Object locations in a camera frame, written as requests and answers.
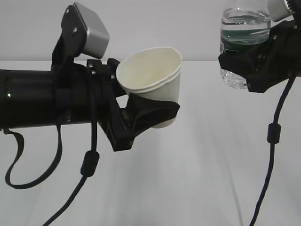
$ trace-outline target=black strap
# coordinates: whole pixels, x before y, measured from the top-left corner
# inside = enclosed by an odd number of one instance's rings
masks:
[[[6,175],[5,175],[5,182],[7,183],[8,186],[14,188],[14,189],[28,189],[28,188],[32,188],[35,187],[36,185],[42,183],[44,180],[46,180],[57,168],[61,158],[62,158],[62,152],[63,152],[63,144],[62,144],[62,134],[61,134],[61,125],[57,125],[57,133],[58,133],[58,146],[57,146],[57,152],[55,155],[55,158],[53,160],[53,162],[51,163],[51,165],[49,166],[49,168],[42,174],[42,176],[40,176],[39,178],[37,178],[36,180],[27,183],[27,184],[23,184],[23,185],[14,185],[11,183],[10,181],[10,175],[11,175],[11,171],[14,167],[14,165],[16,164],[16,162],[20,159],[23,150],[24,150],[24,137],[20,134],[20,133],[16,133],[16,132],[12,132],[9,129],[4,129],[4,134],[11,134],[16,138],[17,141],[17,145],[18,145],[18,150],[17,150],[17,154],[15,157],[14,162],[11,164],[11,166],[9,167]]]

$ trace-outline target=screw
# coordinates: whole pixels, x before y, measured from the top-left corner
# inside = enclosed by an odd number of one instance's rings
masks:
[[[76,34],[77,33],[77,27],[75,27],[74,29],[73,29],[73,34]]]
[[[64,115],[64,120],[65,120],[67,123],[71,122],[71,112],[70,112],[70,111],[68,111],[68,112],[65,113],[65,115]]]

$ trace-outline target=black cylinder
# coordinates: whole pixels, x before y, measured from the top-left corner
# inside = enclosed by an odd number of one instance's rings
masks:
[[[53,125],[50,72],[0,70],[0,128]]]
[[[68,88],[55,88],[47,71],[0,70],[0,129],[90,122],[86,75],[73,70]],[[99,119],[103,109],[97,78],[93,90]]]

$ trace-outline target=robotic arm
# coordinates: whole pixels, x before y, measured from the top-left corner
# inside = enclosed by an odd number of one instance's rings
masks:
[[[279,143],[281,109],[295,81],[301,73],[301,1],[269,0],[269,13],[278,22],[293,15],[294,20],[283,21],[271,28],[270,37],[246,52],[226,51],[219,56],[222,69],[246,79],[249,92],[264,93],[269,88],[289,80],[277,105],[273,122],[269,125],[267,141],[270,159],[266,179],[249,226],[254,226],[273,171],[275,145]]]
[[[293,71],[301,72],[301,2],[270,0],[269,12],[275,22],[291,15],[294,20],[272,27],[266,42],[246,52],[227,51],[219,56],[221,68],[244,77],[250,92],[264,93]]]
[[[71,204],[98,164],[97,123],[104,130],[115,152],[132,148],[134,139],[145,130],[174,119],[180,106],[171,101],[155,101],[129,94],[127,106],[120,108],[116,98],[126,95],[116,79],[119,61],[101,59],[109,34],[98,15],[75,2],[62,19],[62,34],[52,54],[50,71],[0,70],[0,130],[14,135],[18,150],[6,174],[6,183],[15,189],[34,187],[56,169],[62,156],[61,125],[91,122],[91,149],[85,155],[82,179],[66,204],[43,226],[50,225]],[[86,54],[96,59],[87,65],[74,63]],[[47,171],[35,181],[13,185],[10,174],[22,155],[24,138],[9,129],[56,125],[58,149]]]

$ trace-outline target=black bracket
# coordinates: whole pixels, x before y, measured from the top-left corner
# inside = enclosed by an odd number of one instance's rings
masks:
[[[87,32],[73,5],[66,9],[61,27],[62,34],[52,54],[51,71],[56,85],[64,88],[70,85],[73,61],[85,47]]]
[[[298,22],[279,23],[271,28],[266,42],[245,52],[221,54],[221,68],[244,77],[250,92],[264,93],[288,79],[301,56],[301,23]]]
[[[120,108],[117,97],[126,95],[116,79],[120,62],[109,59],[107,65],[88,60],[87,67],[101,80],[105,115],[99,121],[114,151],[132,148],[135,137],[164,121],[176,117],[180,106],[170,101],[155,101],[130,94],[126,108]]]
[[[294,12],[293,17],[296,21],[297,26],[301,26],[301,1],[290,0],[290,6]]]

